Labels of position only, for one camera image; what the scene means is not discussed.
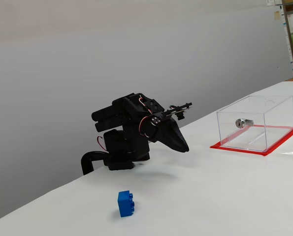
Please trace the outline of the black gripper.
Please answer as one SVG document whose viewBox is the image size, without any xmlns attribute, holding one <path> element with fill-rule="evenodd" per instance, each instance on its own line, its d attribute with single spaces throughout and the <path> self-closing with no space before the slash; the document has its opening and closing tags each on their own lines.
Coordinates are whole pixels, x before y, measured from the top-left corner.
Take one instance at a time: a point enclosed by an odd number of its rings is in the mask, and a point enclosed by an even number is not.
<svg viewBox="0 0 293 236">
<path fill-rule="evenodd" d="M 157 112 L 142 121 L 142 135 L 152 143 L 160 142 L 172 150 L 188 152 L 188 144 L 169 111 Z"/>
</svg>

